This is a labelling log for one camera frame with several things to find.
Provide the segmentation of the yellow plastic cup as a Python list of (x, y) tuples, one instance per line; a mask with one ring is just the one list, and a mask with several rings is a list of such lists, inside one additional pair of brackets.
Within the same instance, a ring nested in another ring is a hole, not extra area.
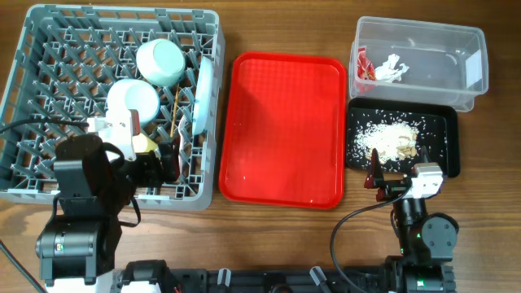
[(158, 144), (151, 140), (147, 135), (144, 133), (140, 133), (137, 136), (132, 137), (132, 144), (133, 148), (136, 154), (138, 153), (149, 153), (150, 151), (153, 151), (155, 154), (157, 154)]

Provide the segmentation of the rice and peanut shells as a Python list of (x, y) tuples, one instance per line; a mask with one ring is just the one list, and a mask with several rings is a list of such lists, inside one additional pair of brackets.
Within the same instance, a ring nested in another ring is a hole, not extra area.
[(364, 168), (376, 150), (382, 166), (392, 172), (420, 160), (426, 147), (432, 160), (444, 163), (447, 153), (446, 121), (440, 116), (381, 109), (354, 109), (349, 115), (347, 163)]

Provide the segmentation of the light blue plate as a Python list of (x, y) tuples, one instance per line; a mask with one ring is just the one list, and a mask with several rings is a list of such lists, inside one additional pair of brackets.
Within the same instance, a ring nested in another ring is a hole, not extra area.
[(195, 104), (193, 108), (192, 134), (199, 135), (206, 129), (212, 97), (213, 79), (212, 61), (203, 57), (199, 66), (199, 75), (196, 85)]

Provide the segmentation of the wooden chopstick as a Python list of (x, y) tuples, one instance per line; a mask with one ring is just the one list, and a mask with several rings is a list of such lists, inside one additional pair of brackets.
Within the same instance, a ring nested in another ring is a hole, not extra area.
[(176, 94), (174, 97), (173, 109), (172, 109), (172, 120), (171, 120), (171, 125), (170, 125), (170, 132), (169, 132), (169, 136), (172, 140), (174, 139), (175, 129), (177, 128), (177, 109), (178, 109), (178, 104), (179, 104), (179, 93), (180, 93), (180, 85), (177, 85)]

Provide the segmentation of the mint green saucer bowl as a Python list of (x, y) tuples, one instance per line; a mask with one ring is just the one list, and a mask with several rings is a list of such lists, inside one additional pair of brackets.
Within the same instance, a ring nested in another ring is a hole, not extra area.
[(107, 108), (137, 110), (140, 125), (152, 122), (160, 109), (160, 98), (147, 82), (138, 79), (122, 79), (115, 82), (107, 94)]

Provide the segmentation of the white napkin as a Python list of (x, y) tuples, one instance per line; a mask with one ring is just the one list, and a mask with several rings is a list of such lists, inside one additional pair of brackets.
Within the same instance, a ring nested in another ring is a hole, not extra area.
[(391, 54), (382, 65), (374, 70), (375, 79), (381, 82), (393, 83), (401, 81), (402, 76), (409, 71), (409, 66), (400, 62), (400, 56)]

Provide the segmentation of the red snack wrapper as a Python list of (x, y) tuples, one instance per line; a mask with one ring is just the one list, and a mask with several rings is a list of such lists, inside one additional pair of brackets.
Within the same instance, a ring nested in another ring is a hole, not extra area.
[(359, 47), (357, 51), (357, 76), (361, 80), (376, 80), (374, 65), (367, 57), (366, 46)]

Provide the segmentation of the white plastic fork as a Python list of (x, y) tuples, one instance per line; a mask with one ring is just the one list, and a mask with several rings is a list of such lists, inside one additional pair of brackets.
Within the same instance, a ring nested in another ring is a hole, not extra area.
[(178, 160), (179, 160), (180, 167), (183, 166), (183, 163), (184, 163), (183, 157), (186, 155), (186, 153), (184, 152), (184, 148), (187, 143), (186, 126), (187, 126), (187, 118), (186, 118), (186, 116), (183, 116), (180, 119), (178, 127), (177, 127), (177, 132), (178, 132), (179, 138), (180, 138), (179, 151), (178, 151)]

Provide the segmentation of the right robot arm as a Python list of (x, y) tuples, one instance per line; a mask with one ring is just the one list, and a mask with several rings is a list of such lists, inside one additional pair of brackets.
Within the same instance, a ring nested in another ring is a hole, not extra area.
[(426, 147), (422, 161), (400, 180), (386, 180), (379, 153), (371, 152), (364, 187), (376, 189), (376, 200), (392, 205), (392, 226), (401, 253), (389, 256), (379, 269), (380, 292), (455, 292), (453, 259), (459, 225), (444, 213), (428, 213), (426, 201), (440, 193), (444, 181), (441, 167), (431, 162)]

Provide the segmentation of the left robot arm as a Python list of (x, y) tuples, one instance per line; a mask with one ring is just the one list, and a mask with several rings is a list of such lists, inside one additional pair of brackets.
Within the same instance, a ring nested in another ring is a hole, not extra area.
[(121, 210), (139, 212), (135, 191), (164, 179), (153, 151), (134, 161), (95, 134), (71, 137), (55, 150), (59, 193), (36, 242), (40, 279), (49, 292), (183, 292), (163, 260), (130, 262), (116, 280), (116, 248), (125, 227)]

